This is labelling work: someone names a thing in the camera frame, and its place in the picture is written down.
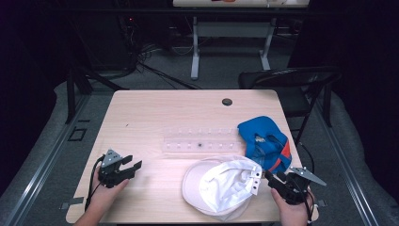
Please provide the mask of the clear acrylic slotted rack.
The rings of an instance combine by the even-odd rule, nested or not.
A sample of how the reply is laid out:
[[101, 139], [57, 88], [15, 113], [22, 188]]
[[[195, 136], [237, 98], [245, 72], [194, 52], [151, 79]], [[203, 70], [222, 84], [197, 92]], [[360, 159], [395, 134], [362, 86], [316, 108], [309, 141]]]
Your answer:
[[245, 144], [234, 128], [168, 128], [163, 131], [164, 153], [240, 153]]

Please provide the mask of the white baseball cap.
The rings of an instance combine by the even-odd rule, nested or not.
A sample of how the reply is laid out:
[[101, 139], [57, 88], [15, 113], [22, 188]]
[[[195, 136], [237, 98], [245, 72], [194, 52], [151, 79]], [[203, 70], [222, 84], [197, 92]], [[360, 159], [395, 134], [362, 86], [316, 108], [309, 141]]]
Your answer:
[[184, 200], [220, 221], [239, 218], [256, 196], [263, 169], [240, 155], [202, 159], [188, 168], [182, 181]]

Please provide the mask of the black folding chair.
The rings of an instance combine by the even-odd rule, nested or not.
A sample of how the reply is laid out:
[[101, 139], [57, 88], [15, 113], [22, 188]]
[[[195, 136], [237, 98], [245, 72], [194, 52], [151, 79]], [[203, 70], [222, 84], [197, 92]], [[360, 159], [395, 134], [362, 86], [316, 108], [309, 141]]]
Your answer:
[[337, 67], [304, 67], [243, 72], [238, 76], [240, 89], [272, 89], [278, 96], [286, 118], [302, 117], [294, 138], [297, 145], [303, 135], [316, 101], [323, 92], [322, 113], [330, 123], [332, 84], [341, 78]]

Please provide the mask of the person's right hand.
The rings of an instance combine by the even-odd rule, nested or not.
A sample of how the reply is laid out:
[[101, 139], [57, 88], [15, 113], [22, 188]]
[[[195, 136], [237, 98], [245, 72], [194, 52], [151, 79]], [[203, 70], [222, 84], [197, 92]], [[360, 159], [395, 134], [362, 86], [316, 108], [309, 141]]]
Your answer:
[[279, 209], [282, 226], [308, 226], [308, 208], [305, 203], [290, 205], [275, 188], [272, 188], [270, 192]]

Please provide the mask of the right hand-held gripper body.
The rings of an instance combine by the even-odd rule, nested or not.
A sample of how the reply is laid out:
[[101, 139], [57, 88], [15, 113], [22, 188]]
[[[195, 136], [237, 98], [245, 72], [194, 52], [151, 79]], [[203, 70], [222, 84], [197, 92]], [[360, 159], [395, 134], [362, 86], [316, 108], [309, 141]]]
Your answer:
[[326, 186], [327, 183], [316, 176], [307, 168], [290, 167], [290, 172], [286, 174], [286, 182], [281, 182], [281, 187], [276, 188], [281, 197], [289, 204], [300, 204], [306, 200], [308, 195], [308, 186], [310, 183], [316, 183]]

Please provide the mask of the aluminium floor rail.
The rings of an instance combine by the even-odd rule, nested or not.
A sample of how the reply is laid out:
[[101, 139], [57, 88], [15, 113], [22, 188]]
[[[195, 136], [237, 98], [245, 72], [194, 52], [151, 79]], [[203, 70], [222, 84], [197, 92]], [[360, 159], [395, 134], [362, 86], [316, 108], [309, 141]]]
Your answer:
[[322, 124], [323, 130], [327, 134], [328, 141], [330, 142], [332, 149], [337, 156], [339, 172], [341, 173], [345, 186], [351, 196], [351, 200], [356, 205], [359, 216], [364, 226], [379, 226], [379, 223], [375, 217], [375, 214], [369, 204], [364, 190], [362, 189], [359, 180], [357, 179], [353, 168], [351, 167], [348, 158], [345, 155], [343, 146], [338, 140], [335, 130], [332, 126], [328, 126], [323, 115], [323, 106], [320, 100], [316, 101], [315, 112], [317, 118]]
[[78, 98], [75, 115], [69, 123], [66, 123], [67, 100], [58, 99], [56, 101], [56, 107], [34, 147], [5, 193], [0, 197], [0, 226], [21, 226], [23, 224], [89, 100], [89, 95], [82, 95]]

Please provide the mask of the white metal-legged desk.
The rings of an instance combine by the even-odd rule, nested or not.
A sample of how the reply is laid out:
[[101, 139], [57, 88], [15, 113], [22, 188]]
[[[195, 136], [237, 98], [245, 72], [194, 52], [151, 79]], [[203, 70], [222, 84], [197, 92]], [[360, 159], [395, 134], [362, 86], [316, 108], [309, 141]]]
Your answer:
[[[306, 8], [311, 0], [173, 0], [173, 6], [179, 9], [271, 9], [281, 12], [287, 8]], [[275, 27], [276, 17], [265, 22], [241, 20], [235, 13], [231, 19], [216, 19], [205, 22], [198, 16], [193, 17], [193, 57], [191, 66], [191, 79], [199, 78], [200, 70], [200, 37], [204, 38], [263, 38], [264, 46], [259, 52], [264, 70], [270, 68], [268, 51]]]

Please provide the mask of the person's left hand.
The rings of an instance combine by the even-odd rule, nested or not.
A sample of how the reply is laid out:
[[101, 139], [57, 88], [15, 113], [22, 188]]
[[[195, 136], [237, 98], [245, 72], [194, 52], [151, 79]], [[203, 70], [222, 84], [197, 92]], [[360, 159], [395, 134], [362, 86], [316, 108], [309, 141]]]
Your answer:
[[129, 180], [125, 179], [119, 185], [112, 188], [103, 186], [99, 179], [99, 167], [96, 168], [92, 181], [93, 190], [90, 192], [91, 200], [88, 206], [88, 213], [103, 215], [113, 204], [121, 191], [129, 184]]

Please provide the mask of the black metal stand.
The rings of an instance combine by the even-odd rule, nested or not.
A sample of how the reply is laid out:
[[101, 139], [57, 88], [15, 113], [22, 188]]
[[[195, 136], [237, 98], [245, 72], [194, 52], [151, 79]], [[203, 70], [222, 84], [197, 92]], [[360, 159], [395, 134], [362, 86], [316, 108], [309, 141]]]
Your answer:
[[114, 91], [125, 90], [125, 88], [111, 82], [89, 68], [73, 63], [67, 77], [68, 116], [66, 124], [70, 123], [76, 115], [75, 89], [78, 89], [84, 95], [90, 95], [93, 91], [93, 87], [88, 81], [89, 78], [93, 78]]

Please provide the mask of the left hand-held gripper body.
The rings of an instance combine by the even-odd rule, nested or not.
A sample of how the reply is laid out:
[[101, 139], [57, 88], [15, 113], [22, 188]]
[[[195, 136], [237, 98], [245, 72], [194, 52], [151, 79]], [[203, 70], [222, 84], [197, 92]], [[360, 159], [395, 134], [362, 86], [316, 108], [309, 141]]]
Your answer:
[[104, 155], [98, 179], [108, 188], [119, 185], [126, 179], [125, 172], [120, 170], [122, 156], [112, 149]]

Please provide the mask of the blue baseball cap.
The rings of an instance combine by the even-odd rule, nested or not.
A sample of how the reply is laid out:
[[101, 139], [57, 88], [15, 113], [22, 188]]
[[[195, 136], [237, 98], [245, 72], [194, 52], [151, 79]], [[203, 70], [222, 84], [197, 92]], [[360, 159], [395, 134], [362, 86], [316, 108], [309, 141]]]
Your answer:
[[292, 163], [290, 143], [266, 116], [241, 122], [238, 132], [246, 143], [246, 157], [272, 173], [285, 172]]

